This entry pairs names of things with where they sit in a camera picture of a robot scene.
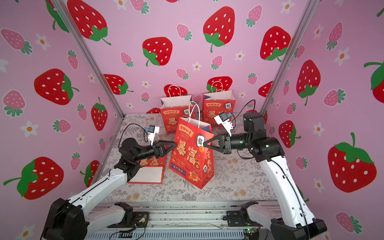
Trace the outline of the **silver aluminium corner post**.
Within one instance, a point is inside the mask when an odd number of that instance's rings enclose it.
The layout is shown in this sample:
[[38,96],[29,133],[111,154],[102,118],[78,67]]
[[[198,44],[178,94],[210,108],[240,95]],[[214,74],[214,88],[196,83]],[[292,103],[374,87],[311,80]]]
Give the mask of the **silver aluminium corner post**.
[[63,22],[67,26],[68,30],[70,31],[71,36],[73,37],[75,43],[79,47],[80,51],[82,52],[86,62],[88,63],[90,69],[92,70],[95,77],[98,79],[99,84],[103,88],[104,93],[108,97],[109,101],[113,105],[116,113],[121,119],[124,119],[125,114],[120,107],[120,104],[114,97],[114,94],[112,90],[110,89],[107,80],[105,79],[102,71],[100,70],[97,62],[95,61],[90,49],[88,48],[86,42],[84,41],[83,36],[79,32],[78,28],[76,27],[75,22],[73,21],[72,17],[70,16],[70,13],[67,9],[67,5],[65,1],[59,1],[59,0],[53,0],[52,1],[54,7],[57,9],[58,14],[62,18]]
[[319,0],[313,0],[313,1],[307,1],[307,5],[303,11],[303,14],[300,18],[300,21],[295,29],[295,33],[292,36],[291,43],[288,47],[287,52],[285,53],[285,56],[282,60],[282,63],[280,64],[278,71],[275,75],[275,79],[272,82],[272,86],[270,88],[270,91],[268,92],[267,98],[265,100],[265,103],[263,104],[263,107],[260,110],[261,114],[264,114],[267,111],[267,108],[272,100],[272,97],[274,96],[275,92],[277,91],[282,79],[284,78],[284,75],[288,69],[288,65],[291,63],[294,51],[299,46],[299,43],[301,42],[304,33],[306,32],[315,12],[320,4]]

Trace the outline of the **silver aluminium corner post left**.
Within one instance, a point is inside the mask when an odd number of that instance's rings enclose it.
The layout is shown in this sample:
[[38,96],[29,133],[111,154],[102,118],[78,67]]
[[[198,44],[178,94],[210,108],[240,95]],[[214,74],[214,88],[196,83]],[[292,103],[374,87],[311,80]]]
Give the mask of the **silver aluminium corner post left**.
[[114,97],[114,94],[112,90],[110,89],[107,80],[105,79],[102,71],[100,70],[97,62],[95,61],[90,49],[88,48],[86,42],[84,41],[83,36],[79,32],[78,28],[76,27],[75,22],[73,21],[72,17],[70,16],[70,13],[67,9],[67,5],[65,1],[59,1],[59,0],[53,0],[52,1],[54,7],[57,9],[58,14],[62,18],[63,22],[67,26],[68,30],[70,31],[71,36],[73,37],[75,43],[79,47],[80,51],[82,52],[86,62],[88,63],[90,69],[92,70],[95,77],[98,79],[99,84],[103,88],[104,93],[108,97],[109,101],[113,105],[116,113],[121,119],[124,119],[125,114],[120,107],[120,104]]

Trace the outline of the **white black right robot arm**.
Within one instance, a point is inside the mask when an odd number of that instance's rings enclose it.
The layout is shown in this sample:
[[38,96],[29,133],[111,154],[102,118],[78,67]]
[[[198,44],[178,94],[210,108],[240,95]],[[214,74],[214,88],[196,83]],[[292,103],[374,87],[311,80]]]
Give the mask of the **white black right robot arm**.
[[257,223],[268,229],[276,240],[310,240],[328,230],[325,222],[315,218],[305,203],[291,176],[283,148],[276,138],[267,136],[261,114],[243,115],[243,134],[232,134],[234,127],[225,112],[214,119],[227,133],[205,141],[204,147],[223,154],[248,150],[268,177],[281,209],[281,214],[276,215],[256,202],[244,204],[241,219],[245,225]]

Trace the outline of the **silver aluminium corner post right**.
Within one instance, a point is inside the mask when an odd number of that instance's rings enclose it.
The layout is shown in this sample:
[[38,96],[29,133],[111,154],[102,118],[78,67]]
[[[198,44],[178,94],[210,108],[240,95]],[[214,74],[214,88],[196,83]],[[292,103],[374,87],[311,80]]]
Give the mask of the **silver aluminium corner post right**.
[[300,21],[295,29],[295,33],[292,36],[291,43],[288,47],[287,52],[285,53],[285,56],[282,60],[282,63],[280,64],[278,71],[275,75],[275,79],[272,82],[272,86],[270,88],[270,91],[268,92],[267,98],[265,100],[265,103],[263,104],[263,107],[260,110],[261,114],[264,114],[267,111],[267,108],[272,100],[272,97],[274,96],[275,92],[277,91],[282,79],[284,78],[284,75],[288,69],[288,65],[291,63],[294,51],[299,46],[299,43],[301,42],[304,33],[306,32],[315,12],[320,4],[319,0],[313,0],[313,1],[307,1],[307,5],[303,11],[303,14],[300,18]]

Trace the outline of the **red paper gift bag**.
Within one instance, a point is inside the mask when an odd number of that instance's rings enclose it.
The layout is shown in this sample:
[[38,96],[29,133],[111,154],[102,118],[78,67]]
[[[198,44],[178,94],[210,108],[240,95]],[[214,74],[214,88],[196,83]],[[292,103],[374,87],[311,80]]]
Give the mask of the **red paper gift bag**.
[[167,156],[157,158],[152,146],[140,146],[135,149],[133,159],[128,161],[133,166],[127,173],[129,184],[163,183]]

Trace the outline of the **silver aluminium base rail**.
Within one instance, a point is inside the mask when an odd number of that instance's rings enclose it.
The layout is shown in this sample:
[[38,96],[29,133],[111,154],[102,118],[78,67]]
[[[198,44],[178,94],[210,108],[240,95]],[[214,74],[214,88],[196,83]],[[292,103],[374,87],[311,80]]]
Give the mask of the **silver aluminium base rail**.
[[241,220],[245,201],[129,202],[136,218],[147,215],[144,225],[103,228],[88,240],[273,240],[264,220]]

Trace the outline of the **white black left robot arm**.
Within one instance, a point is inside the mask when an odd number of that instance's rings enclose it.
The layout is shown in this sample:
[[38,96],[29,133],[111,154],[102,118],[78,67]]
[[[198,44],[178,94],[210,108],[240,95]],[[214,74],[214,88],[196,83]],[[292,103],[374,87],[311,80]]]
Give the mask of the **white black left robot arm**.
[[128,183],[141,168],[140,161],[165,157],[177,146],[171,141],[155,141],[142,146],[134,138],[123,141],[121,158],[107,175],[68,200],[54,201],[41,234],[46,240],[83,240],[88,235],[120,223],[128,214],[127,204],[118,204],[98,214],[91,211],[110,193]]

